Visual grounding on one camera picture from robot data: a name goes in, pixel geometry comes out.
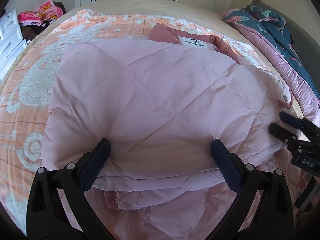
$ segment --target bed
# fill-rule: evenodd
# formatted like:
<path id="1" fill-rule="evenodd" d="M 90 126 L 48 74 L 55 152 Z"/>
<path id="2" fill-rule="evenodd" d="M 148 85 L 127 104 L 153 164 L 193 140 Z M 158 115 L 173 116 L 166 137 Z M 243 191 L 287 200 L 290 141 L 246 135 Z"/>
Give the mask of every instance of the bed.
<path id="1" fill-rule="evenodd" d="M 217 35 L 228 43 L 236 54 L 253 65 L 272 71 L 282 80 L 265 56 L 239 31 L 221 19 L 220 15 L 204 9 L 162 0 L 101 0 L 68 12 L 27 46 L 0 84 L 0 201 L 24 233 L 28 194 L 34 174 L 41 166 L 40 147 L 49 115 L 48 98 L 64 48 L 69 43 L 83 40 L 141 37 L 148 35 L 156 23 L 161 23 L 193 33 Z M 296 115 L 303 117 L 299 104 L 294 98 L 292 100 Z M 288 165 L 289 162 L 290 155 L 279 151 L 260 168 L 279 167 L 284 170 L 294 203 L 301 186 L 301 170 Z M 85 195 L 101 221 L 119 239 L 149 239 L 152 234 L 158 234 L 157 239 L 185 239 L 186 235 L 190 239 L 204 239 L 216 226 L 216 220 L 222 218 L 221 215 L 231 205 L 231 202 L 225 202 L 221 195 L 216 196 L 215 192 L 218 190 L 226 195 L 234 194 L 228 190 L 226 183 L 220 183 L 214 188 L 185 193 L 184 207 L 179 206 L 180 200 L 176 198 L 161 210 L 152 206 L 134 212 L 108 208 L 103 190 L 92 188 Z M 61 198 L 71 224 L 78 227 L 63 194 Z M 212 202 L 220 206 L 221 210 L 213 210 L 210 207 Z M 194 203 L 206 208 L 199 208 Z M 174 226 L 171 225 L 173 220 L 165 219 L 155 227 L 152 221 L 155 218 L 145 216 L 161 216 L 163 210 L 173 206 L 180 208 L 180 218 L 190 215 L 191 212 L 200 223 L 188 228 L 183 219 L 176 220 Z M 213 219 L 213 214 L 218 214 L 218 218 Z M 243 226 L 246 227 L 249 223 L 250 217 Z M 127 232 L 122 230 L 121 227 L 124 226 L 128 228 Z"/>

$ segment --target pink cartoon blanket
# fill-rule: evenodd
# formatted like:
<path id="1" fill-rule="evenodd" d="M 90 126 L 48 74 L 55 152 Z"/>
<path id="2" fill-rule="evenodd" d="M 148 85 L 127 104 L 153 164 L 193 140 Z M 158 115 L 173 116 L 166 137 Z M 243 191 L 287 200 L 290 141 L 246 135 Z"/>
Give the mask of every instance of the pink cartoon blanket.
<path id="1" fill-rule="evenodd" d="M 26 11 L 18 15 L 18 21 L 24 25 L 42 25 L 44 21 L 56 20 L 63 15 L 60 7 L 54 5 L 52 0 L 43 2 L 36 12 Z"/>
<path id="2" fill-rule="evenodd" d="M 101 138 L 111 156 L 94 187 L 113 208 L 141 209 L 224 181 L 210 144 L 255 166 L 284 147 L 274 79 L 222 53 L 188 45 L 109 39 L 70 45 L 57 72 L 41 159 L 61 169 Z"/>

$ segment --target mattress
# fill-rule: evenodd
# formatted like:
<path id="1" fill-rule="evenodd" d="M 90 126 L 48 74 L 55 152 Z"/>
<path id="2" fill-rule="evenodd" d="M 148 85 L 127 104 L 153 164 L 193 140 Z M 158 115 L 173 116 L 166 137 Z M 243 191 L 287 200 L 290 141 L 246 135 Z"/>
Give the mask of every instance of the mattress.
<path id="1" fill-rule="evenodd" d="M 269 70 L 280 80 L 270 62 L 237 30 L 221 21 L 218 14 L 184 5 L 175 5 L 161 0 L 102 0 L 75 8 L 43 33 L 36 37 L 16 59 L 14 65 L 1 83 L 0 90 L 0 201 L 16 223 L 25 232 L 25 216 L 28 195 L 34 174 L 41 166 L 40 148 L 43 140 L 45 125 L 48 118 L 48 102 L 55 73 L 59 67 L 65 47 L 80 41 L 94 41 L 108 38 L 131 38 L 148 36 L 150 29 L 161 23 L 166 26 L 188 31 L 194 34 L 211 34 L 222 38 L 233 51 L 249 61 L 255 67 Z M 297 116 L 302 117 L 298 103 L 294 100 L 293 108 Z M 289 156 L 277 153 L 270 162 L 265 163 L 271 167 L 277 166 L 287 171 L 289 187 L 294 201 L 299 191 L 300 169 L 288 167 Z M 228 191 L 225 183 L 215 187 L 215 190 Z M 203 207 L 207 196 L 214 198 L 211 189 L 187 193 L 185 201 L 192 203 L 198 199 Z M 137 212 L 121 214 L 109 210 L 104 202 L 104 193 L 93 188 L 86 193 L 89 203 L 96 211 L 105 225 L 112 226 L 116 235 L 119 235 L 116 222 L 126 219 L 136 221 L 136 225 L 144 225 L 147 222 Z M 73 226 L 76 225 L 72 213 L 68 212 L 68 205 L 63 194 L 61 195 L 65 209 Z M 231 203 L 225 203 L 225 211 Z M 199 221 L 210 215 L 209 208 L 199 210 L 192 208 L 198 214 Z M 179 232 L 167 232 L 167 229 L 153 228 L 152 223 L 147 223 L 151 228 L 148 232 L 158 232 L 160 239 L 179 238 Z M 213 228 L 210 221 L 206 223 L 205 238 Z M 199 228 L 193 228 L 190 232 L 194 239 Z"/>

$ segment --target clothing label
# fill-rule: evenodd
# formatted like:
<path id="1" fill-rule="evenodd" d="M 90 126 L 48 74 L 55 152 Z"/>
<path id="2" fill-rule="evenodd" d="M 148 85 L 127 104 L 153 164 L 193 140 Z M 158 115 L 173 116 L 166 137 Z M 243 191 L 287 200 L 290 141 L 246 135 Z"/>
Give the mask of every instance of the clothing label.
<path id="1" fill-rule="evenodd" d="M 185 38 L 185 37 L 179 37 L 179 39 L 181 38 L 182 43 L 192 46 L 192 47 L 196 47 L 196 48 L 203 48 L 203 49 L 209 49 L 207 46 L 207 43 L 204 41 L 199 41 L 196 39 L 191 39 L 191 38 Z"/>

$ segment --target cabinet door handle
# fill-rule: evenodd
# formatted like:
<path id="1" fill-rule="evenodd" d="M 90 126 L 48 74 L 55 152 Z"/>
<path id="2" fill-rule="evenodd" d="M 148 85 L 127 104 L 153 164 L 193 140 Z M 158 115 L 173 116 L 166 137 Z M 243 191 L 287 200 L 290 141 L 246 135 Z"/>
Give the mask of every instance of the cabinet door handle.
<path id="1" fill-rule="evenodd" d="M 9 23 L 5 26 L 5 28 L 8 27 L 11 23 L 13 23 L 13 21 L 9 22 Z"/>
<path id="2" fill-rule="evenodd" d="M 4 52 L 4 51 L 10 46 L 10 44 L 11 44 L 11 42 L 9 42 L 9 43 L 7 44 L 7 46 L 6 46 L 3 50 L 0 51 L 0 54 L 2 54 L 2 52 Z"/>

